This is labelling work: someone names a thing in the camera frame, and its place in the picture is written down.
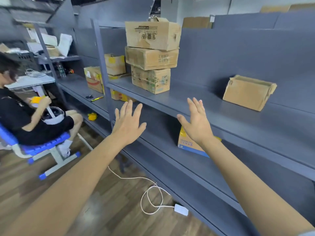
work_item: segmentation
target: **blue chair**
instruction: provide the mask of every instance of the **blue chair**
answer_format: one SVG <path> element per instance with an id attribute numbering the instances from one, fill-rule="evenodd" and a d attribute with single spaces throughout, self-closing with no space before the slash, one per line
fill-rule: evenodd
<path id="1" fill-rule="evenodd" d="M 80 152 L 77 152 L 66 159 L 60 155 L 57 151 L 56 146 L 60 143 L 63 143 L 66 139 L 70 137 L 70 135 L 65 132 L 60 137 L 45 143 L 39 146 L 23 146 L 18 143 L 18 140 L 10 133 L 2 124 L 0 124 L 0 137 L 11 146 L 14 153 L 21 158 L 29 158 L 28 163 L 33 164 L 37 159 L 51 153 L 53 158 L 55 159 L 57 165 L 53 166 L 49 170 L 45 171 L 43 174 L 39 175 L 41 180 L 44 180 L 51 173 L 55 172 L 59 168 L 63 167 L 65 164 L 70 161 L 80 157 Z"/>

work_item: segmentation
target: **person's hair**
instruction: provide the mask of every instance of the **person's hair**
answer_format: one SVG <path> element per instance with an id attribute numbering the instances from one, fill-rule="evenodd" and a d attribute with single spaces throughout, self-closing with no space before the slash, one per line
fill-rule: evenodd
<path id="1" fill-rule="evenodd" d="M 0 52 L 0 73 L 9 71 L 10 78 L 15 80 L 18 68 L 20 67 L 20 62 L 10 59 L 7 55 Z"/>

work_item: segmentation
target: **blue and yellow box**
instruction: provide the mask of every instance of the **blue and yellow box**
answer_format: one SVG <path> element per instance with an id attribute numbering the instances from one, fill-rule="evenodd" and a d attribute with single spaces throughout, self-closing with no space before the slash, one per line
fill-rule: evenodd
<path id="1" fill-rule="evenodd" d="M 181 127 L 180 129 L 179 138 L 178 138 L 178 147 L 186 151 L 194 152 L 199 155 L 209 157 L 204 152 L 204 150 L 187 135 L 183 127 Z"/>

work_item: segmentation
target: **wooden floor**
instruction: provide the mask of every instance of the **wooden floor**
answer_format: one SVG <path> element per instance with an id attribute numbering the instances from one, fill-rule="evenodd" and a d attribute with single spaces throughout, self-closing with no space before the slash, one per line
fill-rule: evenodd
<path id="1" fill-rule="evenodd" d="M 88 126 L 83 126 L 80 133 L 92 147 L 102 141 Z M 81 158 L 89 152 L 78 138 L 72 148 L 82 153 Z M 40 181 L 38 175 L 54 164 L 51 156 L 28 165 L 26 159 L 18 158 L 12 151 L 0 150 L 0 235 L 22 211 L 81 158 Z M 110 167 L 121 175 L 116 160 Z M 135 166 L 127 168 L 123 175 L 135 176 L 144 176 Z M 154 215 L 144 214 L 140 208 L 140 199 L 151 185 L 151 182 L 144 179 L 119 179 L 107 169 L 67 236 L 214 235 L 191 213 L 186 217 L 175 213 L 172 208 L 162 208 Z M 159 204 L 161 198 L 157 189 L 153 189 L 149 195 L 154 199 L 153 203 Z M 164 196 L 164 204 L 174 205 L 170 196 L 166 193 Z M 154 211 L 147 199 L 144 200 L 144 208 Z"/>

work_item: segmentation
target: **person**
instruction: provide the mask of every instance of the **person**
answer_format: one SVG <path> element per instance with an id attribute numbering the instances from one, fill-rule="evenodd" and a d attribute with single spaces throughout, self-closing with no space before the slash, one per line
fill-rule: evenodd
<path id="1" fill-rule="evenodd" d="M 183 115 L 178 115 L 179 122 L 189 137 L 198 143 L 218 166 L 246 215 L 261 235 L 297 236 L 314 231 L 315 228 L 302 215 L 213 136 L 202 100 L 197 101 L 194 98 L 187 101 L 191 122 Z M 142 104 L 139 104 L 132 114 L 132 101 L 129 100 L 124 103 L 120 112 L 116 109 L 116 123 L 112 134 L 31 204 L 3 236 L 65 235 L 109 163 L 146 129 L 146 123 L 139 126 L 141 108 Z"/>
<path id="2" fill-rule="evenodd" d="M 0 53 L 0 123 L 10 131 L 19 144 L 26 146 L 42 145 L 69 131 L 70 138 L 57 146 L 63 157 L 70 155 L 70 145 L 77 135 L 83 117 L 74 110 L 66 111 L 65 118 L 55 125 L 41 120 L 45 109 L 51 103 L 49 97 L 41 99 L 35 110 L 5 85 L 16 82 L 19 62 Z"/>

